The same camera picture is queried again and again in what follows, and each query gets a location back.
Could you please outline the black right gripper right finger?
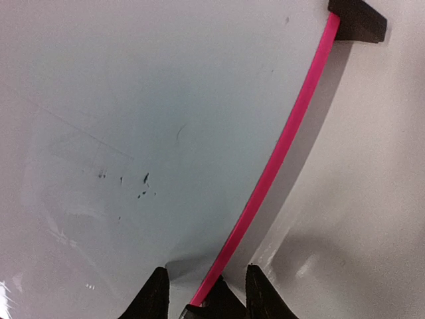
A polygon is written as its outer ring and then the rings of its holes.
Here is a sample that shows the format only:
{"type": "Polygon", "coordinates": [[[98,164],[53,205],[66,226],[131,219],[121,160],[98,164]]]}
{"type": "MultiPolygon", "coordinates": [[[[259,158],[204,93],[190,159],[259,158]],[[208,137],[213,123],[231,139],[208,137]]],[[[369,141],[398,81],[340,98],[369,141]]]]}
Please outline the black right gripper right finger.
{"type": "Polygon", "coordinates": [[[258,265],[246,271],[246,318],[298,319],[258,265]]]}

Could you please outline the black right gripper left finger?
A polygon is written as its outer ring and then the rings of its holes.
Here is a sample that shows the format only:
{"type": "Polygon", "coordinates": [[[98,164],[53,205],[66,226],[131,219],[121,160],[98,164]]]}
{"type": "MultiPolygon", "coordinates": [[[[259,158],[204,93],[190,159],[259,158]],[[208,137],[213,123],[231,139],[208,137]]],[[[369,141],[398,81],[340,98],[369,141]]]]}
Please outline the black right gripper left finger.
{"type": "Polygon", "coordinates": [[[168,319],[170,281],[157,267],[119,319],[168,319]]]}

